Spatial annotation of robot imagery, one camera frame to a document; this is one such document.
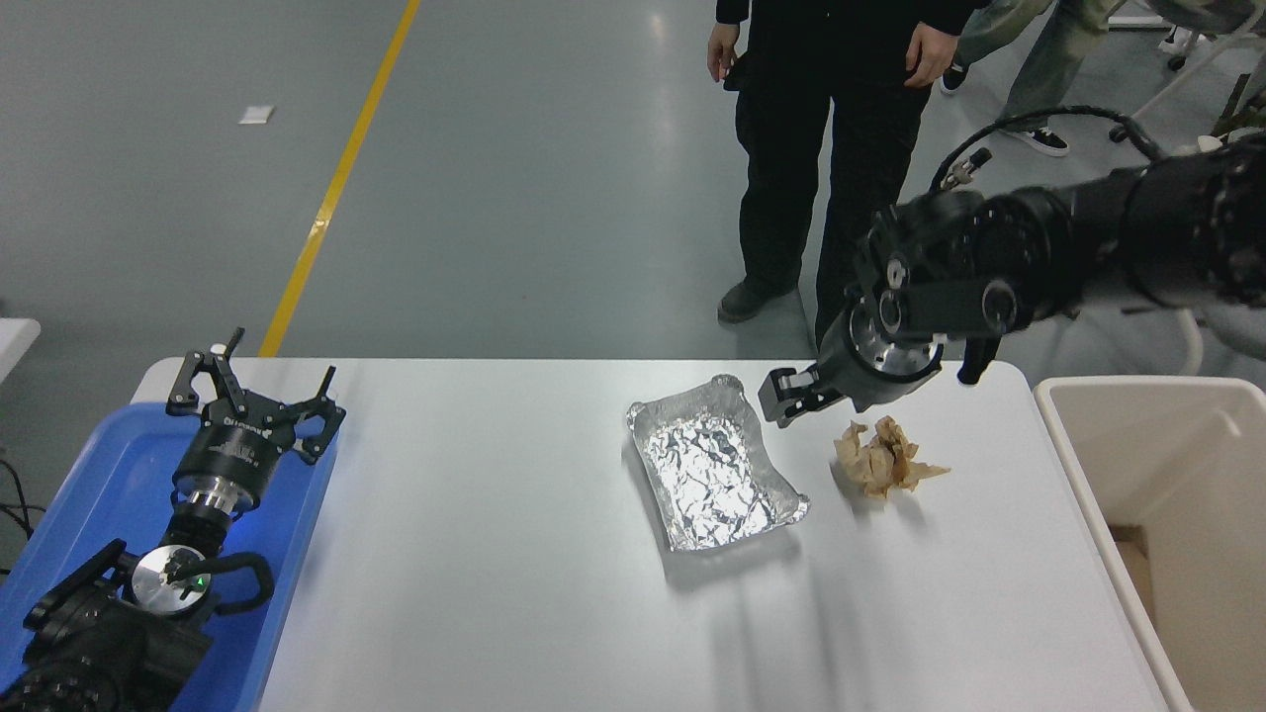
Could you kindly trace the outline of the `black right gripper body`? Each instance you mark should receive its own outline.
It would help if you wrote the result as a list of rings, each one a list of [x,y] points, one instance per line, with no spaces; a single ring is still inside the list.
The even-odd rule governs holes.
[[[941,370],[944,346],[901,342],[882,332],[863,296],[849,298],[820,343],[817,372],[828,391],[855,410],[899,402]]]

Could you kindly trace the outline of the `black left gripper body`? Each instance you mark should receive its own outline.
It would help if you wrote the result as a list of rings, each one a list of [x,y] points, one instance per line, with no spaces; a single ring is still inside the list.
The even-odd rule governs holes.
[[[180,461],[175,489],[185,497],[209,490],[214,481],[235,486],[241,500],[261,500],[295,442],[298,412],[276,402],[254,402],[246,416],[230,404],[203,408],[203,427]]]

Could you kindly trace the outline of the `person's left hand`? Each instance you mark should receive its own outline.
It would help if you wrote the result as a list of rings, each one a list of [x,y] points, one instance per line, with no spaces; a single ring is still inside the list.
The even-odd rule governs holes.
[[[953,63],[958,42],[960,35],[919,23],[905,53],[906,77],[903,85],[922,89],[936,84]]]

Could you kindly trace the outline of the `person's right hand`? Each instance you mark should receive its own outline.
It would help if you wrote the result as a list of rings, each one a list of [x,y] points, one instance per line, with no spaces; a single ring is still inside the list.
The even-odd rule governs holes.
[[[730,75],[738,60],[737,44],[741,41],[738,24],[715,23],[708,37],[705,65],[710,80],[720,84]]]

